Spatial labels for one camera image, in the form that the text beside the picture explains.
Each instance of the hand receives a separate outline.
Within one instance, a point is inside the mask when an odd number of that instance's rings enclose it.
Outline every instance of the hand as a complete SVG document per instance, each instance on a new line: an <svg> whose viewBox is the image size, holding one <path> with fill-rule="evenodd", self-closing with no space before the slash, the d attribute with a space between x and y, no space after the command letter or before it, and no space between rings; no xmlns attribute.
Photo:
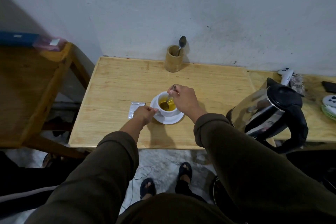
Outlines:
<svg viewBox="0 0 336 224"><path fill-rule="evenodd" d="M203 110L197 101L194 89L179 84L174 84L176 91L168 89L167 93L174 98L174 103L181 112L187 115L194 123L203 114Z"/></svg>
<svg viewBox="0 0 336 224"><path fill-rule="evenodd" d="M152 108L149 106L140 106L138 107L138 109L135 110L134 114L133 114L133 118L134 119L139 119L143 126L147 125L148 123L150 123L150 121L152 120L154 114L157 112L157 108Z"/></svg>

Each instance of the plastic bag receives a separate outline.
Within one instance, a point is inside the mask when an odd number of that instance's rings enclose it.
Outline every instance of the plastic bag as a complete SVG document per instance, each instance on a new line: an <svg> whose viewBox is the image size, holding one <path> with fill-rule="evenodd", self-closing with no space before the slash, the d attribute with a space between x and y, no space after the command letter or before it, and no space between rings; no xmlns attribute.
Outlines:
<svg viewBox="0 0 336 224"><path fill-rule="evenodd" d="M144 103L144 102L132 101L131 106L129 107L128 118L132 119L135 110L138 109L139 106L143 106L145 104L146 103Z"/></svg>

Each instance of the person's left hand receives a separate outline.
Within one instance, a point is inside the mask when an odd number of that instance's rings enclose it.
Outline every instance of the person's left hand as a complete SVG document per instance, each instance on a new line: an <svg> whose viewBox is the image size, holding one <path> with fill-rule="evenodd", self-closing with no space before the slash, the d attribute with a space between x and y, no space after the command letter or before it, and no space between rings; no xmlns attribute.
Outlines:
<svg viewBox="0 0 336 224"><path fill-rule="evenodd" d="M152 120L154 114L158 111L157 108L152 108L150 106L140 106L135 110L133 118L141 120L143 125L147 125Z"/></svg>

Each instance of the sleeve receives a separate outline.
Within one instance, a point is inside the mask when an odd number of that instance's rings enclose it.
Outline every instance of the sleeve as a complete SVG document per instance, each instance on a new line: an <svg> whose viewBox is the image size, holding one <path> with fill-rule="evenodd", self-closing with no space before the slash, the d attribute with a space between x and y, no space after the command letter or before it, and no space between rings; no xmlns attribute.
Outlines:
<svg viewBox="0 0 336 224"><path fill-rule="evenodd" d="M336 195L221 114L195 123L196 143L209 154L236 206L254 223L336 223Z"/></svg>
<svg viewBox="0 0 336 224"><path fill-rule="evenodd" d="M138 165L133 138L108 134L26 223L115 223Z"/></svg>

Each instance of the kettle lid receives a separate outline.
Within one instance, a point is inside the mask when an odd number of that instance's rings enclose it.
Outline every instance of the kettle lid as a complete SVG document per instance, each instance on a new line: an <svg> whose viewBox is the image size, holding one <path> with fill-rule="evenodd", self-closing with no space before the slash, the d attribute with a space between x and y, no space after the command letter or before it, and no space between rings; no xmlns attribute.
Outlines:
<svg viewBox="0 0 336 224"><path fill-rule="evenodd" d="M302 98L295 90L276 84L269 86L267 89L268 99L279 109L285 110L292 105L302 107Z"/></svg>

